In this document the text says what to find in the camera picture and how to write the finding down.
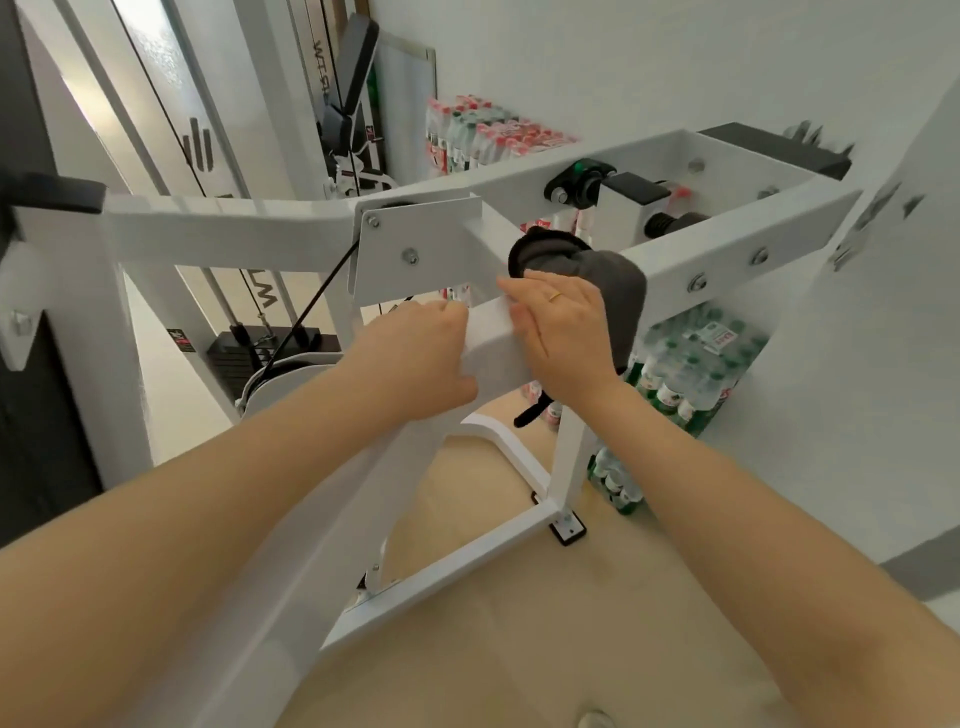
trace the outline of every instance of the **right hand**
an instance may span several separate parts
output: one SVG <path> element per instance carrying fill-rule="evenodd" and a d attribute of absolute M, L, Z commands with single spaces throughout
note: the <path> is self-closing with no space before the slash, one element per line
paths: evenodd
<path fill-rule="evenodd" d="M 516 302 L 510 306 L 514 334 L 546 393 L 580 414 L 620 384 L 603 297 L 583 279 L 542 271 L 523 275 L 497 280 Z"/>

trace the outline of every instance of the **metal bracket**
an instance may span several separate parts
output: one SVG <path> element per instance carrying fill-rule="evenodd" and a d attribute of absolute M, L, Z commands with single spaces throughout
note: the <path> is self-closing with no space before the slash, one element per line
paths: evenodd
<path fill-rule="evenodd" d="M 47 290 L 39 253 L 22 240 L 11 242 L 0 260 L 0 354 L 11 371 L 27 366 Z"/>
<path fill-rule="evenodd" d="M 541 503 L 540 496 L 536 493 L 531 493 L 530 499 L 537 505 Z M 570 546 L 587 535 L 587 525 L 572 510 L 561 511 L 560 515 L 548 525 L 562 546 Z"/>
<path fill-rule="evenodd" d="M 465 223 L 482 214 L 479 197 L 365 212 L 353 290 L 356 303 L 375 305 L 469 282 L 471 257 L 465 251 L 476 241 Z"/>

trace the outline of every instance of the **black cable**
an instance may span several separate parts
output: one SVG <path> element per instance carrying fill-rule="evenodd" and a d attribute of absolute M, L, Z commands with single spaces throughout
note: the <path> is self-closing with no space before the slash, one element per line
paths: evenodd
<path fill-rule="evenodd" d="M 247 282 L 247 277 L 243 275 L 243 271 L 237 268 L 237 272 L 240 274 L 240 278 L 243 279 L 243 284 L 247 286 L 247 293 L 250 294 L 250 297 L 253 300 L 253 305 L 256 306 L 256 313 L 259 316 L 260 314 L 263 313 L 263 311 L 260 310 L 260 303 L 257 301 L 256 296 L 253 294 L 253 289 L 250 288 L 250 284 Z"/>
<path fill-rule="evenodd" d="M 274 353 L 271 354 L 270 360 L 267 361 L 267 366 L 263 368 L 263 374 L 260 375 L 260 379 L 258 381 L 262 381 L 263 379 L 265 379 L 266 376 L 270 373 L 270 370 L 274 368 L 274 362 L 276 362 L 276 360 L 279 358 L 280 352 L 283 351 L 283 347 L 285 347 L 287 344 L 290 343 L 290 339 L 292 339 L 294 336 L 294 331 L 296 331 L 298 327 L 302 326 L 303 319 L 306 318 L 306 315 L 310 313 L 310 310 L 314 307 L 314 305 L 317 304 L 317 301 L 320 300 L 320 296 L 324 294 L 326 287 L 333 280 L 333 277 L 336 276 L 338 273 L 340 273 L 340 269 L 344 267 L 344 264 L 348 260 L 350 260 L 350 256 L 357 252 L 357 249 L 359 247 L 360 247 L 360 241 L 357 240 L 355 243 L 353 243 L 353 245 L 350 246 L 350 249 L 344 254 L 344 256 L 340 258 L 340 262 L 337 263 L 336 266 L 334 266 L 333 270 L 330 272 L 330 275 L 326 277 L 326 280 L 323 282 L 320 288 L 317 289 L 317 292 L 313 295 L 313 298 L 310 299 L 310 303 L 306 305 L 306 308 L 303 310 L 303 313 L 301 313 L 301 315 L 298 317 L 296 322 L 294 322 L 293 327 L 289 331 L 287 331 L 287 335 L 283 337 L 283 340 L 279 343 L 279 346 L 277 346 L 276 349 L 274 349 Z"/>

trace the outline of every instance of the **white upright post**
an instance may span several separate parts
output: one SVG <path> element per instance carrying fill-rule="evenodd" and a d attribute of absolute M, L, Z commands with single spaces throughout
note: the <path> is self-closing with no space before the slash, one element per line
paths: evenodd
<path fill-rule="evenodd" d="M 596 448 L 596 435 L 569 407 L 564 408 L 557 433 L 557 446 L 553 451 L 553 467 L 550 469 L 550 485 L 546 496 L 561 511 L 580 493 L 580 486 L 587 476 L 587 463 Z"/>

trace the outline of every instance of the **forearm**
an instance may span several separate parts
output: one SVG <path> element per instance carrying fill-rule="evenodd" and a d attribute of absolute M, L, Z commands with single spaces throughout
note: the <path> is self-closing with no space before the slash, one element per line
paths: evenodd
<path fill-rule="evenodd" d="M 895 640 L 952 633 L 862 554 L 627 385 L 585 421 L 627 466 L 710 597 L 785 692 Z"/>
<path fill-rule="evenodd" d="M 359 384 L 322 375 L 0 551 L 0 725 L 92 724 L 136 692 L 276 523 L 396 424 Z"/>

